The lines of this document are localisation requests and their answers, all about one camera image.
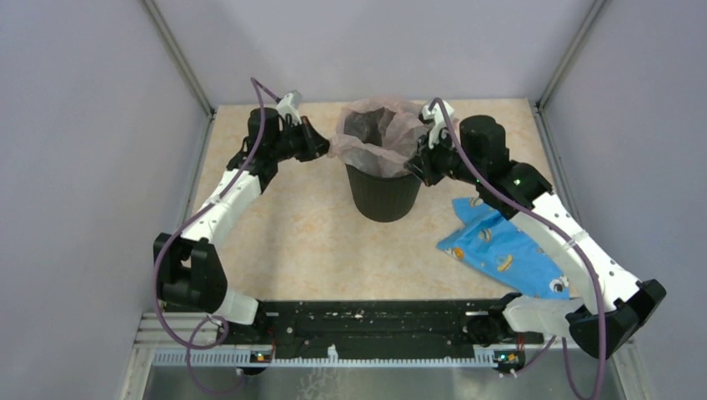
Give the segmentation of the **black plastic trash bin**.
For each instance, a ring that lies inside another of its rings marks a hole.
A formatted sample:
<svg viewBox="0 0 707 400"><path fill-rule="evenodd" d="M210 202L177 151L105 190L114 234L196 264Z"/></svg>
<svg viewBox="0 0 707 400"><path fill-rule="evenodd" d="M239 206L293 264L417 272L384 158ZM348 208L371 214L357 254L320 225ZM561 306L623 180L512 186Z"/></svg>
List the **black plastic trash bin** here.
<svg viewBox="0 0 707 400"><path fill-rule="evenodd" d="M421 187L412 174L377 177L349 165L346 172L355 207L377 223L395 222L408 215Z"/></svg>

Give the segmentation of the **translucent pink trash bag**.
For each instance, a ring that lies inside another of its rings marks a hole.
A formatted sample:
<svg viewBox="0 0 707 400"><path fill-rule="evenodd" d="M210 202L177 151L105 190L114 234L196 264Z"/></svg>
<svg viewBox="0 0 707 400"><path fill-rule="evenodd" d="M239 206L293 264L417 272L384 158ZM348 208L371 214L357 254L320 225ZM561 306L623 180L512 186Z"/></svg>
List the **translucent pink trash bag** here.
<svg viewBox="0 0 707 400"><path fill-rule="evenodd" d="M410 174L405 163L429 131L419 119L422 104L402 97L367 97L350 102L329 139L328 156L376 178Z"/></svg>

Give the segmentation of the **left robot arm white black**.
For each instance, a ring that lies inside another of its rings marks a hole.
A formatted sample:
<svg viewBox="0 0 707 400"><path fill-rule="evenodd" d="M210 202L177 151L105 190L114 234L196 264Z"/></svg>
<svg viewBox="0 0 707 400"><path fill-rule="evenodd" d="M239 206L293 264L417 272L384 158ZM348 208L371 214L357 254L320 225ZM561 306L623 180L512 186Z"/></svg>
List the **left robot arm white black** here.
<svg viewBox="0 0 707 400"><path fill-rule="evenodd" d="M270 107L252 110L247 128L211 195L184 228L160 234L153 251L158 299L236 323L236 334L253 345L264 340L268 324L256 298L229 288L218 250L281 162L316 160L328 153L330 142L307 117Z"/></svg>

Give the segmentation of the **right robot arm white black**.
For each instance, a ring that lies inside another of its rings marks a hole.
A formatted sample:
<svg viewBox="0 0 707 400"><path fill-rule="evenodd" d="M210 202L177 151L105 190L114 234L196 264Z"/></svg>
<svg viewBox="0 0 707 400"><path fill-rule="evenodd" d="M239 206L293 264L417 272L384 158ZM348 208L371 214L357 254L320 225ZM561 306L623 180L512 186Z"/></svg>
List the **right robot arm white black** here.
<svg viewBox="0 0 707 400"><path fill-rule="evenodd" d="M467 117L459 132L439 109L425 108L419 119L425 132L406 169L426 186L443 178L473 184L484 204L527 234L579 292L569 300L506 296L489 320L495 341L545 333L607 359L648 322L665 287L621 267L569 214L537 168L511 159L505 130L493 117Z"/></svg>

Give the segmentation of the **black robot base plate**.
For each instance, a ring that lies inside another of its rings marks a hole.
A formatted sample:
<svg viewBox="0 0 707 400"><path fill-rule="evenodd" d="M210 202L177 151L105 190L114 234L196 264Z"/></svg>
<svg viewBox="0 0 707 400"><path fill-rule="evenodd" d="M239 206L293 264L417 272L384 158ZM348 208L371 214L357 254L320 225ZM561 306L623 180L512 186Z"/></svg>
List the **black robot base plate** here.
<svg viewBox="0 0 707 400"><path fill-rule="evenodd" d="M228 345L274 345L281 360L474 358L476 348L541 344L540 333L516 333L498 299L416 301L265 301L251 325L231 322Z"/></svg>

